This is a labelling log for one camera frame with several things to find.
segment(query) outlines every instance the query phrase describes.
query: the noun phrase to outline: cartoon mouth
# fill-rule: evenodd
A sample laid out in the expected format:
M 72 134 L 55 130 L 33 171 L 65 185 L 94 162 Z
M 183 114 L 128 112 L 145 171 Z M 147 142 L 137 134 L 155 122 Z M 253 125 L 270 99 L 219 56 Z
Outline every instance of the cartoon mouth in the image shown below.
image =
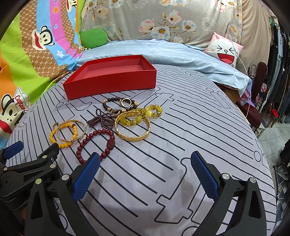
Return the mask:
M 0 129 L 2 129 L 5 133 L 12 134 L 10 126 L 3 120 L 0 120 Z
M 218 53 L 218 58 L 229 65 L 232 64 L 235 60 L 234 56 L 223 53 Z
M 36 47 L 42 48 L 42 46 L 39 43 L 39 38 L 38 38 L 36 32 L 34 32 L 34 37 L 35 37 L 35 45 L 36 45 Z

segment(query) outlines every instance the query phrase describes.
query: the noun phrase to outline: light blue bed sheet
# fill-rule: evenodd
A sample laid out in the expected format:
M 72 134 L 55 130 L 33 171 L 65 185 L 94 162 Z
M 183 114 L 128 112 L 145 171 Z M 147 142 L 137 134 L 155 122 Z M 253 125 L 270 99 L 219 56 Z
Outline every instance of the light blue bed sheet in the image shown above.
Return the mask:
M 203 51 L 199 47 L 156 39 L 113 41 L 84 51 L 76 69 L 90 60 L 143 55 L 151 64 L 173 65 L 199 71 L 214 82 L 237 88 L 240 96 L 246 88 L 251 92 L 252 80 L 248 76 Z

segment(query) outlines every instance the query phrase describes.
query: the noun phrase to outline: blue gripper pad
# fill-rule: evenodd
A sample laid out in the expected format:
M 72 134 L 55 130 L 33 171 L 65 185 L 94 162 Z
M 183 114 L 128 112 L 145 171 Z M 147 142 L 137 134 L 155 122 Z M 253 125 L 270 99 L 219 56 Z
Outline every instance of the blue gripper pad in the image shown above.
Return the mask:
M 217 201 L 219 197 L 218 184 L 196 152 L 191 154 L 190 162 L 207 197 L 213 199 L 214 202 Z
M 10 159 L 11 157 L 15 156 L 17 153 L 21 152 L 23 150 L 23 143 L 21 141 L 18 141 L 11 146 L 5 148 L 5 152 L 3 154 L 3 157 L 5 159 Z
M 77 202 L 79 199 L 82 199 L 85 196 L 94 176 L 96 175 L 100 167 L 100 164 L 101 160 L 100 155 L 98 153 L 96 153 L 91 158 L 89 163 L 86 163 L 85 169 L 79 175 L 73 186 L 72 198 L 74 199 L 75 202 Z

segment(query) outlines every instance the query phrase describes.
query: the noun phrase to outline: white cartoon pillow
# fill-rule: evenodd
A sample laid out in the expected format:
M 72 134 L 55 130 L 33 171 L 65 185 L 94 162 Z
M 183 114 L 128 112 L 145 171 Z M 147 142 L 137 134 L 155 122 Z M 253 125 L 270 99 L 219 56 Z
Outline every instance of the white cartoon pillow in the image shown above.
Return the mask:
M 237 58 L 243 48 L 242 45 L 232 42 L 214 32 L 211 43 L 204 52 L 235 68 Z

